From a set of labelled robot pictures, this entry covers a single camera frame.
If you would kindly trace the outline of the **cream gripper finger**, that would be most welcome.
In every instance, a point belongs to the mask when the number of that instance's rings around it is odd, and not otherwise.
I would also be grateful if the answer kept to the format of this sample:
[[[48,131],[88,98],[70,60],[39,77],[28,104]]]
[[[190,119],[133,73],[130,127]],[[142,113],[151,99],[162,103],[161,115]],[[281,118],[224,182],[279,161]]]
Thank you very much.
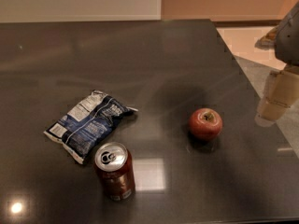
[[[299,99],[299,66],[287,64],[283,70],[271,71],[263,98],[257,107],[257,121],[277,121]]]

